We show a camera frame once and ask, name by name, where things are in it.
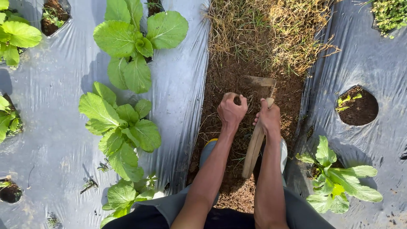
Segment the finger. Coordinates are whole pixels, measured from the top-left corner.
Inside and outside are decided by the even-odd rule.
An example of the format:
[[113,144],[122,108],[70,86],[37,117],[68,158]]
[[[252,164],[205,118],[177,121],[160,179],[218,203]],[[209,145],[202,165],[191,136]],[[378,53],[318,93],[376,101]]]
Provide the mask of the finger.
[[267,101],[265,99],[263,99],[263,98],[260,99],[260,104],[261,104],[261,109],[262,110],[266,110],[266,109],[269,108],[269,106],[267,104]]
[[230,100],[230,99],[233,101],[233,99],[234,99],[236,96],[237,96],[237,94],[234,93],[234,92],[225,93],[225,94],[223,95],[222,101],[227,101],[227,100]]
[[246,99],[243,95],[240,95],[240,96],[239,96],[239,99],[240,99],[240,104],[241,104],[241,106],[242,106],[245,110],[247,110],[247,99]]

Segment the wooden handle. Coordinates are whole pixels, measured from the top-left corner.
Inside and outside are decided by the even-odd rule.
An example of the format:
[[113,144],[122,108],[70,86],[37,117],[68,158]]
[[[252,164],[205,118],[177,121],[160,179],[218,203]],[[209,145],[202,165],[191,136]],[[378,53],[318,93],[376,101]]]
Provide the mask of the wooden handle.
[[[267,106],[270,108],[273,103],[274,99],[267,98]],[[243,165],[243,172],[242,177],[245,179],[249,179],[253,173],[254,166],[256,165],[258,155],[260,153],[261,145],[263,144],[264,140],[264,132],[263,128],[260,123],[260,118],[257,121],[257,125],[255,126],[252,134],[252,138],[250,139],[249,147],[247,148],[246,157],[245,157],[245,164]]]

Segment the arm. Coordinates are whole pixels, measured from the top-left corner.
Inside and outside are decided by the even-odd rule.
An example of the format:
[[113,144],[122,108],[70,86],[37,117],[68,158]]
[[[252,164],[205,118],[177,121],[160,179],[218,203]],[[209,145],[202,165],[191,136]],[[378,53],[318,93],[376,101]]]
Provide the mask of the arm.
[[260,102],[261,111],[253,124],[261,118],[257,124],[263,127],[266,146],[254,196],[254,221],[257,229],[285,229],[288,226],[280,170],[280,109],[275,104],[268,108],[265,99]]
[[186,195],[184,206],[175,218],[171,228],[199,229],[205,225],[206,216],[212,208],[225,173],[230,147],[240,121],[247,112],[247,100],[240,95],[241,106],[233,99],[237,95],[228,92],[218,106],[222,129],[218,141],[208,159],[199,169],[191,188]]

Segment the person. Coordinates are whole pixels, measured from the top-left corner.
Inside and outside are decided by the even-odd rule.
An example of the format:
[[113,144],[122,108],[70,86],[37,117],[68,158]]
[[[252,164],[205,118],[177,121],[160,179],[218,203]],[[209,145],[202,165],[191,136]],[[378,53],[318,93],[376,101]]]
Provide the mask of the person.
[[237,96],[226,93],[218,106],[222,121],[219,137],[204,147],[198,174],[190,186],[175,195],[137,202],[131,213],[107,223],[103,229],[334,229],[301,196],[285,187],[282,172],[287,146],[280,136],[280,109],[276,104],[268,108],[265,99],[260,100],[261,110],[253,123],[261,125],[266,136],[254,213],[213,207],[217,203],[234,136],[247,112],[246,98],[240,95],[241,105],[236,105],[234,98]]

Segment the hand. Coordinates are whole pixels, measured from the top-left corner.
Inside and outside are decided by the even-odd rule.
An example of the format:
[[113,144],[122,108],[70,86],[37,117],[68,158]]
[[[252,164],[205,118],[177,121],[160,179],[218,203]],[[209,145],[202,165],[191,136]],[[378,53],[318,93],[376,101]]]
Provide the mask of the hand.
[[265,99],[260,99],[260,103],[261,110],[256,114],[253,125],[261,125],[267,138],[280,140],[280,108],[275,103],[268,108]]
[[240,122],[247,112],[247,99],[240,95],[241,105],[236,105],[233,99],[238,95],[233,92],[228,92],[223,96],[221,104],[218,106],[218,114],[222,121],[222,129],[237,131]]

